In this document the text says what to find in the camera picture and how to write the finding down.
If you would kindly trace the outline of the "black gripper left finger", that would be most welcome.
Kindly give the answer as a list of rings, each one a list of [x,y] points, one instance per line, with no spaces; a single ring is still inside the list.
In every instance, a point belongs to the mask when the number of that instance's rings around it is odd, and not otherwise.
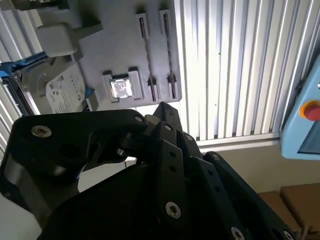
[[[21,117],[3,156],[3,195],[45,222],[79,193],[81,173],[145,154],[159,122],[182,131],[174,108],[152,115],[121,109]]]

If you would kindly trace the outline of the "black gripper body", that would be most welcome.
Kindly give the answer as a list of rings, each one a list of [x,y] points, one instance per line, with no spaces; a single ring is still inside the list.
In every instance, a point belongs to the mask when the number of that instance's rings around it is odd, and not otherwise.
[[[199,174],[181,163],[136,164],[61,204],[42,240],[224,240]]]

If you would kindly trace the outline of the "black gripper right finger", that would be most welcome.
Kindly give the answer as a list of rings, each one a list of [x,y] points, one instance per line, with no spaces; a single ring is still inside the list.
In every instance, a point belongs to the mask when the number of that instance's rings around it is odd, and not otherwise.
[[[297,235],[216,152],[202,154],[178,111],[161,102],[156,139],[157,205],[180,240],[294,240]]]

